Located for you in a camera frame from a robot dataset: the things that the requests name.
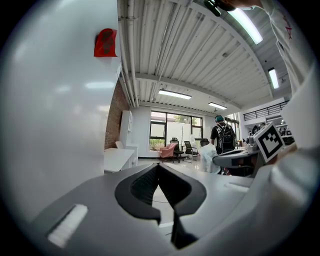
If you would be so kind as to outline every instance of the black backpack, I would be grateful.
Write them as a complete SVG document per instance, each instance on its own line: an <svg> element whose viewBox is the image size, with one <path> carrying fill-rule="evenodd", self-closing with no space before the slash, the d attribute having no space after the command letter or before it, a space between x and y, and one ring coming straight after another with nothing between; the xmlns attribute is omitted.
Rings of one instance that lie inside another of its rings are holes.
<svg viewBox="0 0 320 256"><path fill-rule="evenodd" d="M229 124L225 124L225 126L217 124L217 126L220 128L219 138L217 139L217 153L222 154L234 150L236 148L235 132L232 127Z"/></svg>

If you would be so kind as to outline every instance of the black office chair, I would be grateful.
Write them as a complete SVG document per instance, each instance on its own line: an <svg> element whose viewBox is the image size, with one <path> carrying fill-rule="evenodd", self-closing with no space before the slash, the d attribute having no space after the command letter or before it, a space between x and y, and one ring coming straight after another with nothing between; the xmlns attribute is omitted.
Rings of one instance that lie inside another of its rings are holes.
<svg viewBox="0 0 320 256"><path fill-rule="evenodd" d="M194 156L198 158L198 154L199 154L198 149L196 147L192 147L190 141L185 140L184 144L185 144L185 153L187 155L191 155L191 161Z"/></svg>
<svg viewBox="0 0 320 256"><path fill-rule="evenodd" d="M178 160L178 163L180 163L180 160L179 160L179 155L180 155L180 158L182 158L182 154L184 153L183 151L180 150L179 148L179 141L178 140L170 140L170 143L176 143L176 146L174 147L174 151L173 151L173 154L175 155L175 158Z"/></svg>
<svg viewBox="0 0 320 256"><path fill-rule="evenodd" d="M200 141L200 145L201 147L204 147L206 145L208 145L210 142L207 138L203 138L201 141Z"/></svg>

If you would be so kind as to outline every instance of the window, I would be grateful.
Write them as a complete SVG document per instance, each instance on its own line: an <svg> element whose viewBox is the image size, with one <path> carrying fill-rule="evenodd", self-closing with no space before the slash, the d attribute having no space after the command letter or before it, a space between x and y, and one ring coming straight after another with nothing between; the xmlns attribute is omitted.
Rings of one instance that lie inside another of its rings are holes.
<svg viewBox="0 0 320 256"><path fill-rule="evenodd" d="M167 135L166 144L170 144L172 138L177 138L179 147L184 145L184 141L189 141L191 135L191 117L180 114L167 114Z"/></svg>
<svg viewBox="0 0 320 256"><path fill-rule="evenodd" d="M150 137L164 138L165 130L164 124L151 123Z"/></svg>
<svg viewBox="0 0 320 256"><path fill-rule="evenodd" d="M201 117L181 115L166 112L151 112L149 149L159 150L170 143L172 138L177 138L179 146L184 146L184 141L190 141L194 135L196 144L200 145L203 138L203 120Z"/></svg>
<svg viewBox="0 0 320 256"><path fill-rule="evenodd" d="M192 117L192 135L196 141L201 141L203 138L203 125L201 117Z"/></svg>
<svg viewBox="0 0 320 256"><path fill-rule="evenodd" d="M149 149L157 151L166 146L167 113L151 112Z"/></svg>
<svg viewBox="0 0 320 256"><path fill-rule="evenodd" d="M240 140L240 130L239 130L239 121L238 113L230 114L224 117L225 123L230 125L235 133L235 138L237 141Z"/></svg>

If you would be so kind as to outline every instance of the corrugated metal ceiling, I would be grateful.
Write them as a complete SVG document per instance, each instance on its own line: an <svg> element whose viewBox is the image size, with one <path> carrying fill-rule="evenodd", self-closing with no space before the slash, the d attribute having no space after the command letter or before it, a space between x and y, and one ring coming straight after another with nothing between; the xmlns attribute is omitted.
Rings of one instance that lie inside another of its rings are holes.
<svg viewBox="0 0 320 256"><path fill-rule="evenodd" d="M120 0L128 69L127 0ZM270 97L268 69L276 68L278 76L290 86L287 69L276 47L267 14L256 8L246 11L263 37L255 45L247 32L227 13L215 17L200 4L177 0L136 0L134 4L134 68L135 73L155 75L183 81L205 88L217 95L167 85L163 82L137 80L141 102L156 102L214 112L209 102L236 111L235 106ZM159 89L191 95L190 100L159 95Z"/></svg>

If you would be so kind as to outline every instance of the desk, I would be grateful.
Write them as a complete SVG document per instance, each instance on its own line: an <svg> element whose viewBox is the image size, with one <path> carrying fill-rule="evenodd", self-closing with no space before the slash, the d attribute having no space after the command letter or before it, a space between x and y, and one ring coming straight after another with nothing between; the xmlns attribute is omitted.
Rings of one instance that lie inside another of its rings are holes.
<svg viewBox="0 0 320 256"><path fill-rule="evenodd" d="M119 172L132 167L134 150L122 148L108 148L104 151L104 170Z"/></svg>

